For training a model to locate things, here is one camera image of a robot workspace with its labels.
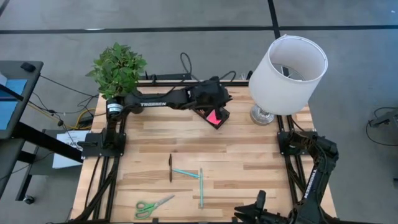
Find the potted plant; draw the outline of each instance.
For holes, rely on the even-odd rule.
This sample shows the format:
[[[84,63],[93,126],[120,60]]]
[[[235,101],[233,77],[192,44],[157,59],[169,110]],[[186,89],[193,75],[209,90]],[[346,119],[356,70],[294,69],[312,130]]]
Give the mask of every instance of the potted plant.
[[[147,64],[139,55],[130,51],[130,47],[115,43],[107,47],[94,60],[94,69],[88,74],[99,84],[98,91],[107,99],[137,93],[137,83],[140,73]]]

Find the scissors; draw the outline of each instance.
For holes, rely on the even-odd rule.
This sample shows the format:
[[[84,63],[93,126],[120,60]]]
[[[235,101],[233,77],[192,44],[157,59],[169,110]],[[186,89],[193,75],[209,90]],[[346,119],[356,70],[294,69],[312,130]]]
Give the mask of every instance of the scissors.
[[[135,214],[135,218],[136,219],[148,218],[157,207],[159,207],[160,205],[167,202],[168,200],[170,200],[173,197],[174,197],[174,195],[167,196],[166,198],[163,198],[162,200],[160,200],[156,203],[146,203],[143,201],[137,202],[137,205],[136,205],[137,211]]]

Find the wooden table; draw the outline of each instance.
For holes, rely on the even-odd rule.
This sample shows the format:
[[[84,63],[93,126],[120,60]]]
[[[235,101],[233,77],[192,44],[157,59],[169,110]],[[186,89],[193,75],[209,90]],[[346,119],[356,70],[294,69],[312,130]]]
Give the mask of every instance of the wooden table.
[[[143,93],[165,93],[170,87],[142,87]],[[284,158],[279,154],[275,119],[268,126],[258,126],[250,119],[254,104],[248,87],[228,87],[233,100],[226,109],[229,120],[215,130],[192,111],[170,108],[146,108],[143,113],[130,114],[125,132],[127,144],[118,171],[112,222],[230,222],[234,207],[256,201],[260,189],[267,192],[266,206],[270,212],[287,216],[292,209]],[[105,100],[99,98],[96,114],[105,112]],[[293,115],[304,129],[312,129],[309,107]],[[105,126],[105,116],[94,119],[94,132]],[[173,167],[193,173],[203,168],[204,209],[200,209],[199,180],[173,173],[169,182],[169,154]],[[313,162],[302,156],[308,178]],[[96,158],[84,161],[73,204],[72,218],[84,207],[88,184]],[[90,192],[94,196],[100,178],[101,161]],[[135,205],[139,200],[155,202],[170,194],[175,197],[160,206],[147,220],[135,220]],[[104,216],[103,199],[101,213]],[[329,187],[322,201],[325,211],[335,217]]]

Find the lamp shade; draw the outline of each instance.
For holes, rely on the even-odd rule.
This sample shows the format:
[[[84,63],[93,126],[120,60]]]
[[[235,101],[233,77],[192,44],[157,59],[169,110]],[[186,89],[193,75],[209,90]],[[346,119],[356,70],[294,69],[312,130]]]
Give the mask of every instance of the lamp shade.
[[[288,68],[291,76],[285,76]],[[324,51],[303,37],[284,35],[268,48],[250,81],[250,94],[264,111],[289,115],[308,102],[328,68]]]

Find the concrete floor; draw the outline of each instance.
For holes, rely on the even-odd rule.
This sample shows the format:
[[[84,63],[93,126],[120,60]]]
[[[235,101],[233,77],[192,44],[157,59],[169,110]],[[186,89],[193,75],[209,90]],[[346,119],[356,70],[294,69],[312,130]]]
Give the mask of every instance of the concrete floor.
[[[280,26],[398,24],[394,0],[278,0],[275,8]],[[0,29],[269,26],[269,14],[265,0],[11,0],[0,17]],[[374,144],[364,132],[376,108],[398,105],[398,30],[286,33],[318,43],[329,59],[329,69],[310,107],[318,132],[335,141],[340,151],[330,180],[338,216],[342,220],[398,223],[398,190],[392,183],[392,178],[398,177],[398,148]],[[193,73],[208,78],[229,70],[238,74],[254,70],[273,40],[272,31],[0,35],[0,60],[41,60],[46,77],[95,94],[96,84],[84,75],[92,60],[115,41],[141,53],[148,61],[149,73],[182,72],[178,56],[186,52]],[[47,107],[57,111],[74,111],[85,99],[43,79],[35,92]],[[34,96],[31,100],[39,103]],[[72,124],[77,115],[64,119]],[[29,108],[22,120],[36,129],[57,128]],[[372,129],[370,135],[394,142],[396,131]],[[33,205],[14,201],[24,173],[14,174],[0,201],[0,223],[64,221],[72,207],[79,169],[35,176],[28,189],[28,194],[37,198]]]

